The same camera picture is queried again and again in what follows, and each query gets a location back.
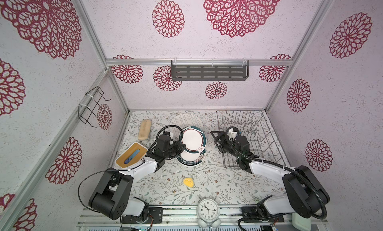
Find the dark rimmed plate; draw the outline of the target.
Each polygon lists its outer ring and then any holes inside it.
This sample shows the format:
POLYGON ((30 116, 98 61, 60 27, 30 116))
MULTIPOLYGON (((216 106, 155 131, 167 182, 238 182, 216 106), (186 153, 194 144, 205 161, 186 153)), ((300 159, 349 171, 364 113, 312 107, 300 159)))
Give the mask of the dark rimmed plate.
POLYGON ((206 147, 205 133, 195 126, 186 126, 183 128, 182 144, 185 145, 185 151, 191 154, 201 153, 206 147))

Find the dark lettered rim plate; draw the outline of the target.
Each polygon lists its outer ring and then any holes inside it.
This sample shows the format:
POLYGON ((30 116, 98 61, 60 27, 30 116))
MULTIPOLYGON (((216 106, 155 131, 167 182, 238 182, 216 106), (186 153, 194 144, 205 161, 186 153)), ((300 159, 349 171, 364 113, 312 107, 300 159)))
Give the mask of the dark lettered rim plate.
POLYGON ((187 151, 184 151, 183 153, 181 153, 178 156, 181 156, 186 161, 194 161, 200 156, 205 156, 205 151, 203 151, 201 153, 189 153, 187 151))

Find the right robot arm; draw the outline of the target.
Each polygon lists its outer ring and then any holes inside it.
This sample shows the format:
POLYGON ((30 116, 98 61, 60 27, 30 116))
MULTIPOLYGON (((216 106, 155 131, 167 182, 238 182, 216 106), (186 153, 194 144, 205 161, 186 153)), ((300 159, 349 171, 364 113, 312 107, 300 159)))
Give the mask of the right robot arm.
POLYGON ((298 214, 303 218, 327 218, 326 205, 330 196, 319 180, 306 166, 288 167, 253 154, 247 138, 234 127, 226 131, 212 131, 214 143, 220 153, 236 158, 241 170, 273 180, 284 187, 285 194, 268 196, 257 203, 253 220, 279 218, 285 214, 298 214))

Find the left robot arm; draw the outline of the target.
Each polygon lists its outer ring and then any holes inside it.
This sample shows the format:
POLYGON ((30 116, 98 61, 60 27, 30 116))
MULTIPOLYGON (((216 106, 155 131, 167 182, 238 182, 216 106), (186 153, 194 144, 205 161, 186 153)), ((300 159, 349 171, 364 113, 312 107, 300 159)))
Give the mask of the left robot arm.
POLYGON ((167 160, 176 158, 185 148, 182 138, 174 141, 166 132, 156 138, 137 165, 122 170, 109 168, 101 171, 101 179, 89 198, 88 209, 112 220, 132 216, 144 222, 149 216, 149 204, 130 196, 134 182, 159 171, 167 160))

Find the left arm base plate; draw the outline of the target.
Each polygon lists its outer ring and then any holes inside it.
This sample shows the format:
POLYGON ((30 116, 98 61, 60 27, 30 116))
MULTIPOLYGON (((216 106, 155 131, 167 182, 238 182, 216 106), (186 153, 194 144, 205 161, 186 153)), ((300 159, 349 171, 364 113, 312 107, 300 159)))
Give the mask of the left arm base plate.
POLYGON ((139 216, 123 215, 122 224, 161 224, 164 209, 148 207, 139 216))

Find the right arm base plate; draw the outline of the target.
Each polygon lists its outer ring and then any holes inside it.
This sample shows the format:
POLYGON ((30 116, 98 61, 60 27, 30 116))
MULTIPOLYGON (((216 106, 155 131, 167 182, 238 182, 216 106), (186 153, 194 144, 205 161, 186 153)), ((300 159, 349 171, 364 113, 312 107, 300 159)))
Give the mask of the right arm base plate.
POLYGON ((265 209, 258 206, 243 206, 240 208, 245 223, 278 223, 284 222, 282 215, 269 214, 265 209))

